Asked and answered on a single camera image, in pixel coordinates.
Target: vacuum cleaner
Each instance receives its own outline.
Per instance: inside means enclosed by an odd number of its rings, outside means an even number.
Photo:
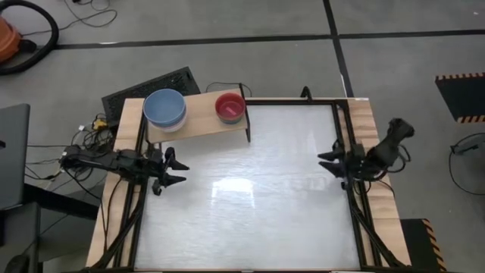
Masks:
[[[2,12],[6,8],[11,6],[23,6],[26,8],[31,8],[34,11],[39,12],[51,26],[51,39],[37,52],[37,44],[28,40],[22,39],[22,35],[18,31],[7,23],[7,21],[2,18]],[[54,47],[57,45],[59,40],[59,27],[55,23],[54,18],[39,7],[31,2],[24,0],[4,0],[0,2],[0,65],[10,59],[15,55],[26,52],[33,54],[26,61],[21,64],[17,64],[13,67],[0,67],[0,75],[8,75],[23,72],[33,65],[42,60]]]

